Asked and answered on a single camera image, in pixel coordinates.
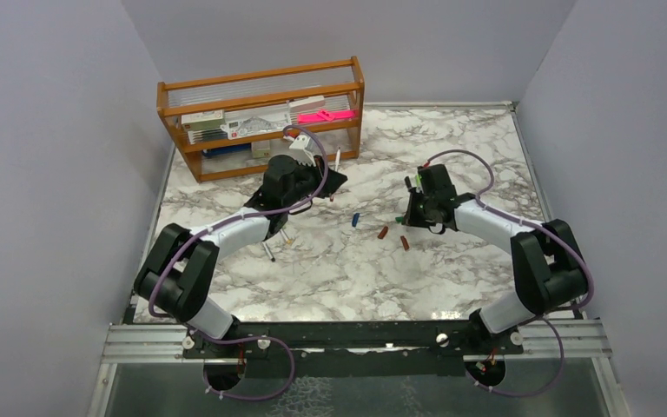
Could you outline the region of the white pen red cap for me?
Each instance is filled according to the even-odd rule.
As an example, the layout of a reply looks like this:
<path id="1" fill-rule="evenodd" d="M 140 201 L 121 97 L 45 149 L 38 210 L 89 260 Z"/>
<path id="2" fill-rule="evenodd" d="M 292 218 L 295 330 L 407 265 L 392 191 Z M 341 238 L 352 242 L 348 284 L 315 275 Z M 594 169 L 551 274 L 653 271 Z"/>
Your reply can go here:
<path id="1" fill-rule="evenodd" d="M 337 151 L 335 154 L 335 159 L 334 159 L 334 171 L 338 172 L 339 171 L 339 165 L 340 165 L 340 156 L 341 156 L 341 148 L 337 147 Z M 329 201 L 333 202 L 334 201 L 334 193 L 332 193 L 329 196 Z"/>

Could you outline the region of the light green pen cap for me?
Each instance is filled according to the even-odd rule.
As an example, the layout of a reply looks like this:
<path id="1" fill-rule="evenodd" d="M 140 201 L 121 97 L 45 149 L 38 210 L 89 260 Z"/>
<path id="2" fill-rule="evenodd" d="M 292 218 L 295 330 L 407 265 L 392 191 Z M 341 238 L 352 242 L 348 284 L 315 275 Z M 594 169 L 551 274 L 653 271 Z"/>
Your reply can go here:
<path id="1" fill-rule="evenodd" d="M 422 184 L 421 184 L 421 180 L 420 180 L 420 175 L 416 175 L 414 177 L 414 179 L 415 179 L 415 182 L 416 182 L 416 189 L 418 190 L 418 192 L 422 193 L 423 188 L 422 188 Z"/>

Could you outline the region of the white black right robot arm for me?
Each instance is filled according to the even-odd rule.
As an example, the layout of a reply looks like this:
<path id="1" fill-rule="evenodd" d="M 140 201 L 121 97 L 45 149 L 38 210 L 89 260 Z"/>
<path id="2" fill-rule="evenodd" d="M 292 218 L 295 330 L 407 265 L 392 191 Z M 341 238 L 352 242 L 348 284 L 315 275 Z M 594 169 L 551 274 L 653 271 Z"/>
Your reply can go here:
<path id="1" fill-rule="evenodd" d="M 473 351 L 486 354 L 505 331 L 590 293 L 590 278 L 566 222 L 521 220 L 487 207 L 475 194 L 458 194 L 442 164 L 420 167 L 405 183 L 404 225 L 438 235 L 447 230 L 474 235 L 511 257 L 512 291 L 469 316 L 466 341 Z"/>

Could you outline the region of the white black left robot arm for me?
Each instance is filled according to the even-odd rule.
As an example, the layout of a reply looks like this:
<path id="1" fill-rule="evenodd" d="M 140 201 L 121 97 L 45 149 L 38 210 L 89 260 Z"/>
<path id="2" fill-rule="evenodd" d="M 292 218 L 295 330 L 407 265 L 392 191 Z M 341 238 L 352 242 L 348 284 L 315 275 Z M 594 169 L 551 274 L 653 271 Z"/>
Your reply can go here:
<path id="1" fill-rule="evenodd" d="M 224 357 L 238 345 L 235 317 L 211 299 L 218 261 L 241 248 L 264 243 L 286 224 L 291 208 L 328 198 L 347 176 L 330 169 L 321 156 L 311 164 L 275 156 L 260 187 L 233 215 L 208 226 L 165 226 L 149 250 L 134 281 L 135 293 L 149 301 L 155 315 L 167 314 L 205 335 L 213 354 Z"/>

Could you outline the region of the red brown pen cap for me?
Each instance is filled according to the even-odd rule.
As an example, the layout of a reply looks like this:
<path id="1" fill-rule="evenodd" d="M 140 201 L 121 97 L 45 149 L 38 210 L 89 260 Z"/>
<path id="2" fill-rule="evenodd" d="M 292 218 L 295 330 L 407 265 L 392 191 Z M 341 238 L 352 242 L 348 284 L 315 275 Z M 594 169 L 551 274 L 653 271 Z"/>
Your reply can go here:
<path id="1" fill-rule="evenodd" d="M 402 244 L 403 249 L 404 249 L 405 251 L 408 251 L 408 250 L 410 249 L 410 245 L 409 245 L 408 240 L 405 238 L 405 236 L 402 235 L 402 236 L 400 237 L 400 241 L 401 241 L 401 244 Z"/>

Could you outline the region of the red pen cap loose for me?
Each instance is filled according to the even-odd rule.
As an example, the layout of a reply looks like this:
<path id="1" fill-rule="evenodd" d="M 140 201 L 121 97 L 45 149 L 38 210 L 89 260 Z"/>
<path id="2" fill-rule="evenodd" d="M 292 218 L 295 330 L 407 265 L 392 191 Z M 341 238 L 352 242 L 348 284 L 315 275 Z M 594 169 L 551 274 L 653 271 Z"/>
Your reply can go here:
<path id="1" fill-rule="evenodd" d="M 382 228 L 382 230 L 378 233 L 377 238 L 380 239 L 380 240 L 384 239 L 386 237 L 387 233 L 388 233 L 388 230 L 389 230 L 389 227 L 384 226 Z"/>

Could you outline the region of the white pen left side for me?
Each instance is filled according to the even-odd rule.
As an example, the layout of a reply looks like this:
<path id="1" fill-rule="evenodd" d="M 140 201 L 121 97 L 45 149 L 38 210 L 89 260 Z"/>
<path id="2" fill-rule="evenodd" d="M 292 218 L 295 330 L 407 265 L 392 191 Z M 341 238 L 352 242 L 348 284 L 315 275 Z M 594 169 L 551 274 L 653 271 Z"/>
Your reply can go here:
<path id="1" fill-rule="evenodd" d="M 275 261 L 276 261 L 276 258 L 274 257 L 274 254 L 273 254 L 273 252 L 271 251 L 270 247 L 267 245 L 267 243 L 266 243 L 266 242 L 262 242 L 262 243 L 261 243 L 261 246 L 264 248 L 264 251 L 265 251 L 265 253 L 266 253 L 268 259 L 269 259 L 271 262 L 275 262 Z"/>

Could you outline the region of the pink plastic clip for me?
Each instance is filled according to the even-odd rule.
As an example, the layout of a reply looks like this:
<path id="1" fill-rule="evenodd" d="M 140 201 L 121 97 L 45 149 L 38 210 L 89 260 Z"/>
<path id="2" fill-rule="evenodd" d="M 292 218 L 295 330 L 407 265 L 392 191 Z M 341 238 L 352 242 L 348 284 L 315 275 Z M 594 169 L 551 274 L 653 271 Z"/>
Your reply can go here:
<path id="1" fill-rule="evenodd" d="M 297 115 L 298 124 L 307 124 L 307 123 L 320 123 L 320 122 L 335 122 L 339 120 L 352 119 L 357 116 L 357 111 L 348 109 L 348 110 L 338 110 L 338 111 L 329 111 L 326 109 L 319 109 L 314 113 L 305 113 Z"/>

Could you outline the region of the small white box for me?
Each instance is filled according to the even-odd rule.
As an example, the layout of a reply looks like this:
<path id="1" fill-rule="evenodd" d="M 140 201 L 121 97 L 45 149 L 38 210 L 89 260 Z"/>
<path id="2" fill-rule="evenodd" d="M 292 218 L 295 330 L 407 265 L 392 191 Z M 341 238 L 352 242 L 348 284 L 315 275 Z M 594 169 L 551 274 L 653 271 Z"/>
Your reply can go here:
<path id="1" fill-rule="evenodd" d="M 252 142 L 251 152 L 255 159 L 268 158 L 272 154 L 271 142 L 269 140 Z"/>

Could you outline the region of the pink white eraser box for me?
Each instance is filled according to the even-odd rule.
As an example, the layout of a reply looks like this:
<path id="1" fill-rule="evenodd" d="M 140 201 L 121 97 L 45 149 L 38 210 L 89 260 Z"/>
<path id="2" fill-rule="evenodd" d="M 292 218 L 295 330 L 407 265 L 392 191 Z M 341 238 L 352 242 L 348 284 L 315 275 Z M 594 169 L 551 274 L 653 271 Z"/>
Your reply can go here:
<path id="1" fill-rule="evenodd" d="M 291 100 L 287 105 L 291 113 L 297 113 L 317 109 L 324 106 L 325 103 L 326 98 L 324 96 L 309 96 Z"/>

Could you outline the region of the blue box on shelf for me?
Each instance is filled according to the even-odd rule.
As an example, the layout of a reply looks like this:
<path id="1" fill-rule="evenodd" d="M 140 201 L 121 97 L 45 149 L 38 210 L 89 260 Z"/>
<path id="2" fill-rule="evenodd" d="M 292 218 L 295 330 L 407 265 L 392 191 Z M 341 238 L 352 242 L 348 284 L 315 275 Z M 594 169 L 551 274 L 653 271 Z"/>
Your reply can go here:
<path id="1" fill-rule="evenodd" d="M 226 147 L 214 148 L 214 149 L 204 149 L 201 152 L 201 155 L 206 158 L 212 158 L 216 156 L 231 155 L 240 152 L 250 151 L 252 148 L 250 143 L 236 144 Z"/>

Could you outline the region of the white protractor ruler pack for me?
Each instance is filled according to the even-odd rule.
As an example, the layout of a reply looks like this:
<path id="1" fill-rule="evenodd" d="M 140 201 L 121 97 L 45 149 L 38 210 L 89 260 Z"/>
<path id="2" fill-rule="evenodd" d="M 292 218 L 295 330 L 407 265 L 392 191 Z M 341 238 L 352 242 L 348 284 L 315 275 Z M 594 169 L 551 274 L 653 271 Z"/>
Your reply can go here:
<path id="1" fill-rule="evenodd" d="M 291 123 L 287 112 L 255 114 L 229 119 L 220 126 L 229 140 L 280 131 Z"/>

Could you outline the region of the wooden shelf rack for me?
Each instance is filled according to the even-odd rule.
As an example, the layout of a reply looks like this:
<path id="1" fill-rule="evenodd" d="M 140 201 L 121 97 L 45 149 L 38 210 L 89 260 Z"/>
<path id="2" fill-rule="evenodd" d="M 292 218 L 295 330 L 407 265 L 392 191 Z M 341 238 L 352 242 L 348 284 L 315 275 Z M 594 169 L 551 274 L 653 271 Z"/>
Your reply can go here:
<path id="1" fill-rule="evenodd" d="M 352 56 L 324 63 L 164 83 L 156 110 L 194 179 L 260 173 L 306 128 L 329 160 L 360 155 L 365 77 Z"/>

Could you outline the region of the white green box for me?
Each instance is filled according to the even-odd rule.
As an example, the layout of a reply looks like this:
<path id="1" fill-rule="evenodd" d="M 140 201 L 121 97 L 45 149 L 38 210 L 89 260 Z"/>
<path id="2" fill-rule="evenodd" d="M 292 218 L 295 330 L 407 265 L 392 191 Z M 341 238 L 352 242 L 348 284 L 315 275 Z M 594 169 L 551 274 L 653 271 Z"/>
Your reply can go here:
<path id="1" fill-rule="evenodd" d="M 219 109 L 185 114 L 180 122 L 185 130 L 219 129 L 225 123 L 225 112 Z"/>

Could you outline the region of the aluminium frame rail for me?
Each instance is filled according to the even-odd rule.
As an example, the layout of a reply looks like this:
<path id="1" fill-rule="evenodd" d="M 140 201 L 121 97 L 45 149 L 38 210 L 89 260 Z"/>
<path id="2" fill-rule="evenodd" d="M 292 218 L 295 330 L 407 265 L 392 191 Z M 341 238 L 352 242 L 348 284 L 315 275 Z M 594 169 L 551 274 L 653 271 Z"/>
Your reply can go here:
<path id="1" fill-rule="evenodd" d="M 560 319 L 533 322 L 518 329 L 523 337 L 524 355 L 533 359 L 559 357 L 558 342 L 562 342 L 564 357 L 610 358 L 611 344 L 600 320 Z"/>

